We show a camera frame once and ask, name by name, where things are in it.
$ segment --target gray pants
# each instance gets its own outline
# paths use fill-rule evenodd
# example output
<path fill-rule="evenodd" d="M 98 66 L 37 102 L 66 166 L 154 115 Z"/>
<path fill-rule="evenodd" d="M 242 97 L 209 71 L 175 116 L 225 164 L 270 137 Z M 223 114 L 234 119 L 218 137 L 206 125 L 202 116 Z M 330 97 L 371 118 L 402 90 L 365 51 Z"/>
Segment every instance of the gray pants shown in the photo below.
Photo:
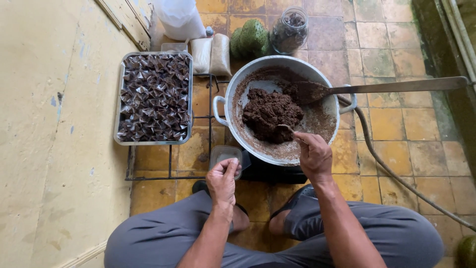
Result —
<path fill-rule="evenodd" d="M 420 214 L 399 206 L 363 202 L 348 205 L 389 268 L 431 268 L 442 258 L 440 235 Z M 210 212 L 211 199 L 200 191 L 169 206 L 130 217 L 109 237 L 104 266 L 174 268 L 197 239 Z M 248 268 L 267 262 L 333 267 L 317 199 L 299 199 L 286 217 L 285 232 L 302 242 L 278 253 L 227 243 L 221 267 Z"/>

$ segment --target rubber hose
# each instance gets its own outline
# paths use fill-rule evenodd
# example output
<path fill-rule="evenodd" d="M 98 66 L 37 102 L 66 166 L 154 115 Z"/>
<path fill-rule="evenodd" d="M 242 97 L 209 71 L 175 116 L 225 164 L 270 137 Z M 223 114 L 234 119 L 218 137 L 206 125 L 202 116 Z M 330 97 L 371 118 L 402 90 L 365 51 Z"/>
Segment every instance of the rubber hose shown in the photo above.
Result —
<path fill-rule="evenodd" d="M 348 106 L 348 105 L 351 104 L 351 101 L 349 99 L 347 99 L 346 97 L 342 96 L 342 95 L 337 95 L 337 98 L 344 105 Z M 461 225 L 463 225 L 465 227 L 468 227 L 469 229 L 476 232 L 476 226 L 468 223 L 467 221 L 463 220 L 462 218 L 456 216 L 455 214 L 449 212 L 448 210 L 442 208 L 441 206 L 439 206 L 435 202 L 431 201 L 426 196 L 424 196 L 422 193 L 418 192 L 415 188 L 413 188 L 411 184 L 404 181 L 400 176 L 395 174 L 395 172 L 387 164 L 385 164 L 385 162 L 378 156 L 377 152 L 375 151 L 374 145 L 370 141 L 370 131 L 368 129 L 367 121 L 365 120 L 364 112 L 358 106 L 354 110 L 356 111 L 356 113 L 357 113 L 357 115 L 360 119 L 360 122 L 362 123 L 362 130 L 364 132 L 365 143 L 367 144 L 368 150 L 370 151 L 372 156 L 375 158 L 377 163 L 379 163 L 383 167 L 383 169 L 385 169 L 396 181 L 398 181 L 403 186 L 405 186 L 408 190 L 410 190 L 412 193 L 414 193 L 417 197 L 421 198 L 423 201 L 427 202 L 432 207 L 436 208 L 441 213 L 443 213 L 443 214 L 447 215 L 448 217 L 452 218 L 453 220 L 457 221 Z"/>

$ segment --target forearm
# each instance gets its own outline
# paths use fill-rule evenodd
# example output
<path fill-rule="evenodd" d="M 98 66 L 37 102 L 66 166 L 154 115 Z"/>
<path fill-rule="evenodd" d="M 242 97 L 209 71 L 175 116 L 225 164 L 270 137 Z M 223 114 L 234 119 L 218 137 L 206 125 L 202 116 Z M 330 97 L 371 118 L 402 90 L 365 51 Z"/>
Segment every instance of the forearm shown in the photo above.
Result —
<path fill-rule="evenodd" d="M 214 206 L 200 235 L 176 268 L 219 268 L 233 217 L 233 206 Z"/>
<path fill-rule="evenodd" d="M 332 177 L 313 183 L 324 234 L 337 268 L 384 268 L 385 262 L 350 210 Z"/>

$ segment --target rectangular tray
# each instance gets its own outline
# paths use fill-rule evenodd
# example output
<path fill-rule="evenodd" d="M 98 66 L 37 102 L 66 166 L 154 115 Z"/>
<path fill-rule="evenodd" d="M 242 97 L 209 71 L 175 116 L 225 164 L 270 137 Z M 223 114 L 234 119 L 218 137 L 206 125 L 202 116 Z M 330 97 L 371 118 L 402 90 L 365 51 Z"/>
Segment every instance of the rectangular tray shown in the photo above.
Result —
<path fill-rule="evenodd" d="M 190 66 L 189 68 L 189 75 L 188 75 L 188 114 L 190 115 L 190 121 L 187 124 L 187 136 L 181 140 L 181 141 L 164 141 L 164 142 L 121 142 L 118 139 L 117 132 L 119 131 L 119 121 L 120 121 L 120 109 L 121 109 L 121 99 L 120 99 L 120 90 L 124 86 L 124 73 L 126 71 L 126 67 L 122 64 L 124 60 L 130 56 L 148 56 L 148 55 L 162 55 L 162 54 L 171 54 L 171 55 L 177 55 L 177 54 L 184 54 L 187 57 L 190 58 Z M 119 88 L 118 88 L 118 103 L 117 103 L 117 109 L 116 109 L 116 123 L 114 126 L 114 133 L 113 137 L 114 140 L 120 144 L 120 145 L 179 145 L 185 143 L 190 136 L 192 135 L 192 120 L 193 120 L 193 114 L 192 114 L 192 88 L 193 88 L 193 58 L 190 54 L 188 54 L 185 51 L 174 51 L 174 52 L 131 52 L 127 53 L 121 60 L 121 69 L 119 72 Z"/>

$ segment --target man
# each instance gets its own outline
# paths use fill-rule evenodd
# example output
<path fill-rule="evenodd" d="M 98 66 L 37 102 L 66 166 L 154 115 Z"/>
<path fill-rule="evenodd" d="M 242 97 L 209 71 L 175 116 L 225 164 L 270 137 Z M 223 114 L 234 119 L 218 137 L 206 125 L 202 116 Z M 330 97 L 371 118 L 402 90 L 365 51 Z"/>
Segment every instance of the man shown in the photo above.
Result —
<path fill-rule="evenodd" d="M 295 133 L 311 184 L 298 190 L 269 223 L 273 235 L 302 241 L 278 252 L 227 243 L 249 225 L 235 201 L 227 159 L 207 174 L 207 191 L 124 221 L 111 234 L 106 268 L 431 268 L 443 243 L 420 214 L 399 206 L 346 202 L 332 179 L 332 151 L 319 135 Z"/>

